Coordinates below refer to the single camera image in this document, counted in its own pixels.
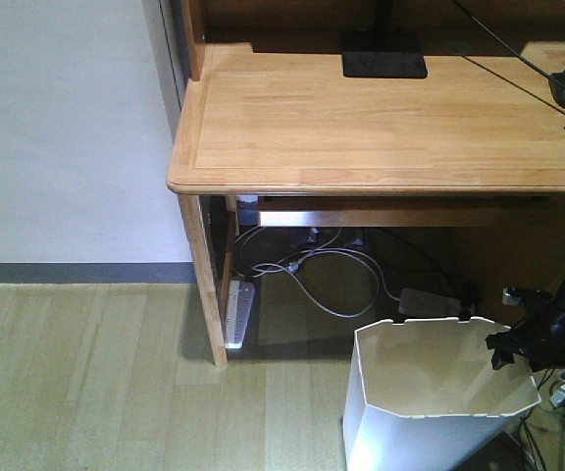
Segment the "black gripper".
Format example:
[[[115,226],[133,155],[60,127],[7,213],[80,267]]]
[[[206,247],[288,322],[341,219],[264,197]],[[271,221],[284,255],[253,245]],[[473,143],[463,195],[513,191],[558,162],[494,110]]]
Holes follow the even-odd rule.
[[[486,346],[493,349],[491,367],[500,370],[515,362],[513,349],[528,358],[534,371],[565,366],[565,310],[549,303],[531,311],[510,332],[490,334]]]

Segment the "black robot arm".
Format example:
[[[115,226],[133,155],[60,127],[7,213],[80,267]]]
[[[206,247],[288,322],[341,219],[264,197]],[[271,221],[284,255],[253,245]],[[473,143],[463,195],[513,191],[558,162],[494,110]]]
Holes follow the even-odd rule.
[[[527,358],[534,372],[565,367],[565,280],[555,294],[505,288],[503,303],[524,308],[525,317],[509,331],[487,336],[491,367],[512,364],[516,355]]]

